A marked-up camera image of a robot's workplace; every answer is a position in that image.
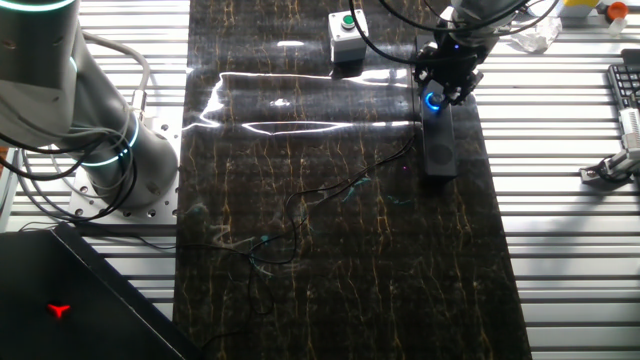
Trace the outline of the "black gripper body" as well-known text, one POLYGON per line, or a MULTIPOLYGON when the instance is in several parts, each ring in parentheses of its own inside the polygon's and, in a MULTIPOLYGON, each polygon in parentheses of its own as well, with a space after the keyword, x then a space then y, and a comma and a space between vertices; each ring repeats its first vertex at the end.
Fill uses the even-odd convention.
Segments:
POLYGON ((484 47, 459 43, 444 32, 418 35, 414 60, 413 80, 416 84, 417 75, 428 70, 432 73, 432 82, 442 88, 443 95, 446 85, 472 85, 474 90, 483 77, 476 67, 484 62, 484 47))

